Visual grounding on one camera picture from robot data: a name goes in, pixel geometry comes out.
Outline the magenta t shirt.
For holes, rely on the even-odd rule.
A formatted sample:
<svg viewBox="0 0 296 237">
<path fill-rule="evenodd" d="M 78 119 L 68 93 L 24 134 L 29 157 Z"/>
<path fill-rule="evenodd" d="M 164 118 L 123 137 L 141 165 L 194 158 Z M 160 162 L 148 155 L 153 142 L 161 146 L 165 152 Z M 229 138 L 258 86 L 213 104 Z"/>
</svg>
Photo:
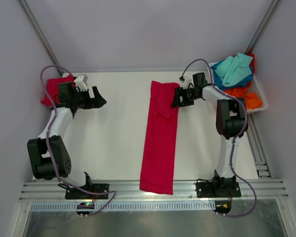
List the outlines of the magenta t shirt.
<svg viewBox="0 0 296 237">
<path fill-rule="evenodd" d="M 151 82 L 140 190 L 172 195 L 178 108 L 172 108 L 177 83 Z"/>
</svg>

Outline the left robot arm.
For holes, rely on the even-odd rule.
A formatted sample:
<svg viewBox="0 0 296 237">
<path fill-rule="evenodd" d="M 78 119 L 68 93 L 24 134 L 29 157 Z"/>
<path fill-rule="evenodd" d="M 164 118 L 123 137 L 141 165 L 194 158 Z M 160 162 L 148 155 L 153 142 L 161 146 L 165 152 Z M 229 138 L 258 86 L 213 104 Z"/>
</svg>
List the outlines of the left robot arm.
<svg viewBox="0 0 296 237">
<path fill-rule="evenodd" d="M 69 124 L 79 109 L 98 109 L 106 104 L 96 86 L 92 87 L 93 95 L 84 90 L 76 82 L 58 85 L 58 94 L 51 97 L 51 116 L 43 132 L 38 138 L 27 142 L 33 176 L 36 179 L 52 180 L 69 190 L 76 190 L 82 198 L 91 197 L 94 187 L 87 172 L 78 171 L 73 167 L 63 137 Z"/>
</svg>

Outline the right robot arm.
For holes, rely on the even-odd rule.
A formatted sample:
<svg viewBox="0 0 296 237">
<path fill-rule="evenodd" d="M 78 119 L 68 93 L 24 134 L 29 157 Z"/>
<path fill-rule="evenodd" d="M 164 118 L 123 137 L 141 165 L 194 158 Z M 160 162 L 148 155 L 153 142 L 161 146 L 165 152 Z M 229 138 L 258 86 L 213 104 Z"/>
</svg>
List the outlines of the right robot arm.
<svg viewBox="0 0 296 237">
<path fill-rule="evenodd" d="M 183 83 L 175 89 L 172 108 L 194 105 L 197 99 L 210 102 L 216 108 L 216 130 L 221 138 L 218 165 L 211 180 L 198 179 L 196 193 L 199 198 L 240 197 L 236 181 L 235 162 L 238 147 L 248 129 L 248 115 L 244 98 L 236 98 L 208 83 L 204 73 L 192 78 L 180 77 Z"/>
</svg>

